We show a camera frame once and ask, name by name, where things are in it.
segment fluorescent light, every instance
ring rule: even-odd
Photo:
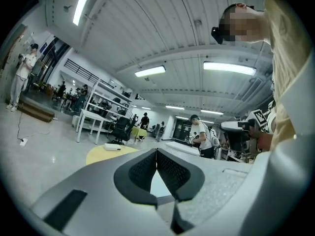
[[[206,122],[206,123],[214,123],[213,121],[207,121],[207,120],[201,120],[202,122]]]
[[[186,118],[186,117],[176,116],[176,118],[178,118],[178,119],[183,119],[183,120],[188,120],[188,118]]]
[[[221,112],[214,112],[214,111],[208,111],[208,110],[200,110],[200,111],[204,113],[209,113],[209,114],[223,115],[223,113]]]
[[[87,0],[78,1],[77,7],[75,9],[74,17],[73,17],[73,23],[77,26],[79,25],[80,17],[81,17],[81,14],[82,14],[82,11],[86,2]]]
[[[256,73],[256,69],[252,67],[214,62],[203,62],[203,69],[243,73],[252,76]]]
[[[180,108],[180,107],[173,107],[173,106],[166,106],[167,108],[174,108],[174,109],[180,109],[180,110],[185,110],[185,108]]]
[[[143,76],[148,76],[148,75],[152,75],[152,74],[158,74],[158,73],[165,73],[165,67],[164,66],[158,66],[155,68],[151,68],[151,69],[147,69],[147,70],[143,70],[140,72],[136,72],[134,73],[137,77],[143,77]]]

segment backpack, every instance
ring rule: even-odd
[[[209,133],[210,133],[210,138],[209,138],[209,141],[211,142],[212,146],[213,147],[217,147],[220,145],[220,142],[217,138],[217,133],[214,129],[209,129]]]

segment wooden platform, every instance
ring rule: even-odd
[[[51,122],[55,117],[53,110],[23,95],[20,96],[18,110],[44,122]]]

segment yellow round table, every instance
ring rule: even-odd
[[[147,137],[147,131],[140,127],[133,127],[131,130],[131,134],[134,135],[134,141],[136,141],[138,136]]]
[[[107,160],[110,158],[114,158],[117,156],[121,156],[121,155],[125,155],[128,153],[132,153],[132,152],[136,152],[138,151],[135,148],[132,147],[126,147],[126,146],[122,146],[121,145],[121,150],[118,151],[113,151],[113,150],[106,150],[104,148],[104,145],[102,146],[96,146],[93,149],[91,149],[89,151],[89,153],[87,154],[86,157],[86,165],[92,164],[92,163],[96,163],[99,161],[103,161],[103,160]]]

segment white floor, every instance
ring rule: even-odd
[[[19,138],[27,137],[25,147],[17,139],[20,111],[14,113],[0,104],[0,168],[2,180],[6,181],[12,194],[30,207],[46,190],[85,166],[87,153],[94,144],[92,136],[82,130],[80,143],[71,124],[53,120],[45,123],[22,114]],[[101,133],[98,145],[112,140]],[[137,149],[162,148],[169,141],[154,142],[147,137],[144,142],[134,144],[133,139],[126,146]]]

